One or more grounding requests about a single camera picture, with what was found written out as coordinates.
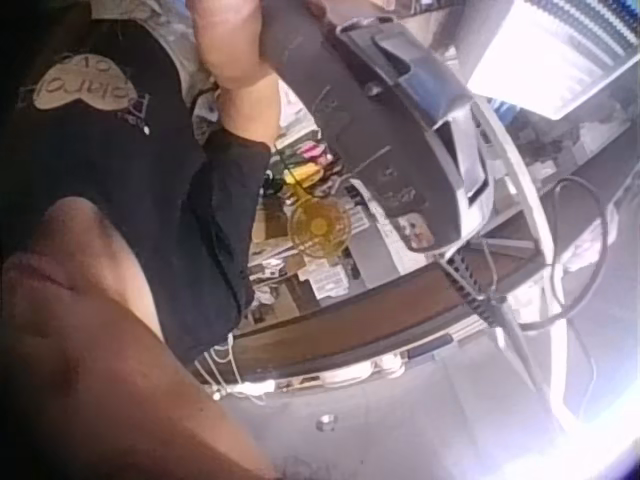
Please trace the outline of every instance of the yellow fan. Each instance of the yellow fan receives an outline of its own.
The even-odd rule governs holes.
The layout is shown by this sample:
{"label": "yellow fan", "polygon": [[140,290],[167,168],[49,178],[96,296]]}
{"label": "yellow fan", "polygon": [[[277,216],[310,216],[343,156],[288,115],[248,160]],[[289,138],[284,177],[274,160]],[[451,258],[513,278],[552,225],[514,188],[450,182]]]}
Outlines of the yellow fan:
{"label": "yellow fan", "polygon": [[335,257],[351,237],[349,214],[335,200],[307,198],[296,205],[289,218],[289,237],[308,257]]}

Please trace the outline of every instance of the black sleeve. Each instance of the black sleeve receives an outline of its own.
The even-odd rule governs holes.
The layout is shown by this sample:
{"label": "black sleeve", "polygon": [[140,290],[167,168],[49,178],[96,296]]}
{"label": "black sleeve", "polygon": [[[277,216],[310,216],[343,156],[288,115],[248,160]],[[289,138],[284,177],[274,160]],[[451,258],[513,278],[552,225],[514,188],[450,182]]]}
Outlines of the black sleeve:
{"label": "black sleeve", "polygon": [[189,206],[241,313],[253,300],[247,275],[249,247],[271,149],[218,130],[209,136],[204,150],[207,162],[193,177]]}

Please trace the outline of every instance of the black t-shirt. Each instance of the black t-shirt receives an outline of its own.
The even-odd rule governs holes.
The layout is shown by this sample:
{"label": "black t-shirt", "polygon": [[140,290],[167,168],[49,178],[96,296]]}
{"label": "black t-shirt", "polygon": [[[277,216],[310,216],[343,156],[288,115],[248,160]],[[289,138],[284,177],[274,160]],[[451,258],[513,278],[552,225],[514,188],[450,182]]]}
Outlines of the black t-shirt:
{"label": "black t-shirt", "polygon": [[63,30],[2,132],[2,261],[57,200],[91,201],[136,255],[167,344],[191,364],[251,301],[247,257],[270,150],[224,130],[201,147],[175,65],[144,27]]}

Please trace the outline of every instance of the printed heart graphic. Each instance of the printed heart graphic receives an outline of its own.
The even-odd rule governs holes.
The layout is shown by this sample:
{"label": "printed heart graphic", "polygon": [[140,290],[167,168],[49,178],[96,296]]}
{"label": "printed heart graphic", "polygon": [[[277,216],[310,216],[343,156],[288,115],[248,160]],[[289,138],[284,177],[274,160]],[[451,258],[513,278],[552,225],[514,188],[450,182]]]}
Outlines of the printed heart graphic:
{"label": "printed heart graphic", "polygon": [[38,83],[33,103],[40,110],[82,100],[98,110],[123,110],[138,97],[122,70],[108,58],[85,54],[52,67]]}

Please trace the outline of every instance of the person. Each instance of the person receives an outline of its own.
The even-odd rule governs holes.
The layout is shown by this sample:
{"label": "person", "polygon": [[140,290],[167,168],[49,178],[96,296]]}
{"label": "person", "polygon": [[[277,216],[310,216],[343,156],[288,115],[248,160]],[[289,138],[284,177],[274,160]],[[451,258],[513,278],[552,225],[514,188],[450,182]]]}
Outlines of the person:
{"label": "person", "polygon": [[63,478],[274,477],[183,365],[251,300],[277,78],[259,0],[189,8],[220,86],[223,128],[202,147],[163,47],[84,7],[56,19],[2,132],[3,400]]}

